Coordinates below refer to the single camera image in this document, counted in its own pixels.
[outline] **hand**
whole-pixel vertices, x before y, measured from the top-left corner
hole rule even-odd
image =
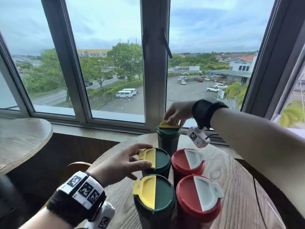
[[[115,184],[125,177],[137,180],[132,172],[148,169],[152,166],[150,161],[140,160],[135,156],[142,149],[152,148],[151,144],[134,144],[121,152],[113,154],[106,161],[90,169],[88,172],[95,177],[105,188]]]
[[[183,127],[187,119],[193,118],[192,107],[196,101],[182,101],[172,103],[166,111],[163,120],[168,124],[177,123],[180,128]]]

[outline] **cloud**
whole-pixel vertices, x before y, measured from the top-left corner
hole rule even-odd
[[[171,0],[170,48],[178,52],[258,50],[274,0]],[[141,43],[140,0],[66,0],[79,49]],[[40,0],[0,0],[0,31],[12,54],[54,47]]]

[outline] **window handle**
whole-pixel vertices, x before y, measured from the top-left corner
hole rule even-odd
[[[148,32],[147,28],[144,29],[143,32],[143,60],[146,60],[146,45],[148,43]]]
[[[171,54],[170,47],[169,47],[168,42],[167,42],[167,40],[166,40],[165,30],[164,30],[163,27],[161,28],[161,31],[160,31],[159,40],[160,40],[160,42],[161,42],[161,45],[164,44],[164,46],[165,46],[165,48],[166,48],[166,50],[167,50],[168,56],[170,57],[170,59],[172,59],[173,56],[172,56],[172,54]]]

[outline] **white device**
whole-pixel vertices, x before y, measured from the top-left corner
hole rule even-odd
[[[85,224],[86,229],[106,229],[115,213],[115,208],[109,203],[104,202],[101,210],[99,211],[96,219],[93,222],[87,221]]]
[[[204,134],[205,129],[205,127],[203,129],[199,129],[198,127],[190,127],[186,133],[198,148],[204,148],[210,143],[210,139]]]

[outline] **red cup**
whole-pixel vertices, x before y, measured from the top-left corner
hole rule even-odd
[[[217,183],[201,175],[189,175],[177,185],[179,229],[210,228],[221,211],[223,193]]]
[[[173,186],[176,189],[178,182],[189,175],[202,175],[206,158],[203,153],[194,149],[180,149],[171,158],[173,167]]]

